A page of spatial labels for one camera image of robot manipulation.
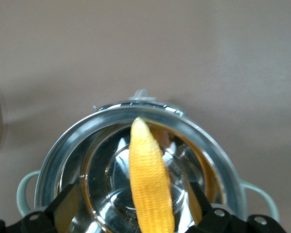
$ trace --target table surface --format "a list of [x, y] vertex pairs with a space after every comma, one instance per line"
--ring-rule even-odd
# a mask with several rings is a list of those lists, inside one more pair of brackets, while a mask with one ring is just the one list
[[18, 183], [66, 129], [141, 88], [183, 107], [291, 233], [291, 0], [0, 0], [0, 218], [20, 219]]

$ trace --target corn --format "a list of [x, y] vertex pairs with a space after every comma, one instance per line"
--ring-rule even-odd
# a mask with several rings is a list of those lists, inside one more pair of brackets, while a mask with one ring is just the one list
[[129, 172], [141, 232], [173, 233], [175, 218], [169, 174], [158, 142], [140, 117], [131, 126]]

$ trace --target stainless steel bowl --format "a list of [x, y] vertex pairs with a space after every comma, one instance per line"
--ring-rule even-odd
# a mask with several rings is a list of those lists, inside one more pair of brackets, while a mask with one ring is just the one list
[[70, 232], [140, 232], [129, 185], [130, 126], [142, 117], [163, 151], [172, 182], [176, 231], [192, 224], [186, 182], [197, 181], [212, 203], [246, 218], [246, 199], [220, 146], [178, 107], [155, 101], [110, 104], [68, 129], [48, 153], [35, 192], [35, 207], [49, 205], [69, 183], [80, 186], [81, 205]]

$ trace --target metal pot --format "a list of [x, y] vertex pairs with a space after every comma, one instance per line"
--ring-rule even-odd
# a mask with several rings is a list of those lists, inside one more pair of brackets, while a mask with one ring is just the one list
[[69, 232], [140, 232], [129, 185], [129, 132], [135, 118], [149, 124], [163, 151], [171, 177], [176, 231], [194, 222], [185, 183], [199, 182], [211, 203], [227, 206], [246, 219], [245, 189], [261, 194], [278, 220], [274, 201], [263, 190], [242, 181], [221, 147], [184, 112], [139, 90], [129, 101], [109, 104], [68, 129], [49, 151], [41, 171], [27, 175], [17, 191], [23, 216], [29, 209], [25, 190], [39, 174], [35, 208], [49, 205], [69, 183], [80, 187], [80, 210]]

